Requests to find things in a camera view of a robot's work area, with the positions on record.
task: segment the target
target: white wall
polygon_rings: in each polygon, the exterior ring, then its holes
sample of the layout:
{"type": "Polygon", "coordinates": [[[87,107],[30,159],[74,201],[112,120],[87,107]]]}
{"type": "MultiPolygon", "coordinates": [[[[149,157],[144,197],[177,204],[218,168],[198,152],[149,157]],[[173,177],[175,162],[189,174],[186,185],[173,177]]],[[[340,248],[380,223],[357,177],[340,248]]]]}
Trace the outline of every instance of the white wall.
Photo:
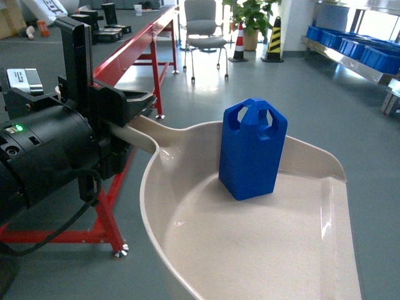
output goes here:
{"type": "Polygon", "coordinates": [[[281,49],[283,51],[304,51],[300,41],[307,33],[313,19],[315,2],[311,0],[282,0],[278,15],[281,17],[281,49]]]}

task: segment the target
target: plant pot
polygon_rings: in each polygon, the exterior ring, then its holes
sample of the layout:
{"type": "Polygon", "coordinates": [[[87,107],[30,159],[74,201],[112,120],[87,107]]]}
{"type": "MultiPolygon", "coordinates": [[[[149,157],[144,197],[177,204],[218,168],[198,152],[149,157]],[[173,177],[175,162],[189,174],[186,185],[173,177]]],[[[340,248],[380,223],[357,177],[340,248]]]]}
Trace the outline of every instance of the plant pot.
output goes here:
{"type": "Polygon", "coordinates": [[[260,30],[255,30],[249,36],[246,31],[243,31],[243,46],[245,51],[255,51],[257,49],[258,34],[260,30]]]}

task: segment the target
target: metal shelf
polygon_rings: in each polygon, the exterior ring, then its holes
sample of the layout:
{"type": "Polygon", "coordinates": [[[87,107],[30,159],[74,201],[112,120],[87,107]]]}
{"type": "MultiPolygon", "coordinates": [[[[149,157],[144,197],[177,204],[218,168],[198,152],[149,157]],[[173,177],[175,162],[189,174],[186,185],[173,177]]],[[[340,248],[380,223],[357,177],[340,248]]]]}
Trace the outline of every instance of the metal shelf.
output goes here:
{"type": "Polygon", "coordinates": [[[315,0],[315,2],[400,16],[400,0],[315,0]]]}
{"type": "Polygon", "coordinates": [[[316,41],[313,41],[306,36],[301,37],[301,41],[311,50],[322,54],[326,58],[352,70],[360,76],[372,81],[375,84],[381,84],[387,86],[392,78],[396,78],[396,75],[386,74],[379,72],[365,64],[356,61],[350,57],[347,57],[334,49],[328,48],[316,41]]]}

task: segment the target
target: black box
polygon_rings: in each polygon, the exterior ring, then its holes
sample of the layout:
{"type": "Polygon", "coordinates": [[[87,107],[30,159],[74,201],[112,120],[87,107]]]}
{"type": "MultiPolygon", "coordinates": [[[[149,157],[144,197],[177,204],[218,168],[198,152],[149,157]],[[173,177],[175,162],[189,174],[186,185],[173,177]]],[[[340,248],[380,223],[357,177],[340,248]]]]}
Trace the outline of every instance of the black box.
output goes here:
{"type": "Polygon", "coordinates": [[[106,25],[105,28],[119,28],[122,29],[122,33],[123,34],[127,34],[127,33],[131,33],[132,32],[132,28],[128,25],[118,25],[118,24],[114,24],[114,25],[106,25]]]}
{"type": "Polygon", "coordinates": [[[121,39],[121,35],[118,32],[104,32],[100,30],[94,33],[94,38],[99,43],[115,43],[121,39]]]}

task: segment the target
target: black cable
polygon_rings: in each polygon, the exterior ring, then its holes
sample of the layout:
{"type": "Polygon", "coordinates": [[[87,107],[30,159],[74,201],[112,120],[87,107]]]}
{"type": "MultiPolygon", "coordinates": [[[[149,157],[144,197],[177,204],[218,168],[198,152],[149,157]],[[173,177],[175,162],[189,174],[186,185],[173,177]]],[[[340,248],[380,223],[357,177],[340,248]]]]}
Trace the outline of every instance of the black cable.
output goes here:
{"type": "Polygon", "coordinates": [[[93,196],[93,198],[85,202],[85,204],[80,208],[80,210],[72,216],[71,219],[69,219],[64,225],[62,225],[59,229],[55,230],[53,233],[49,234],[43,241],[35,244],[33,247],[22,250],[22,251],[16,251],[7,244],[4,244],[3,242],[0,242],[0,254],[7,255],[7,256],[24,256],[29,253],[32,253],[39,248],[43,247],[46,245],[49,241],[54,239],[56,236],[60,235],[63,233],[66,229],[68,229],[69,226],[74,224],[76,220],[78,220],[91,206],[95,205],[95,203],[98,201],[98,196],[100,194],[101,190],[101,178],[100,174],[92,169],[80,169],[80,170],[74,170],[74,173],[80,175],[82,173],[91,175],[93,176],[93,179],[96,181],[96,193],[93,196]]]}

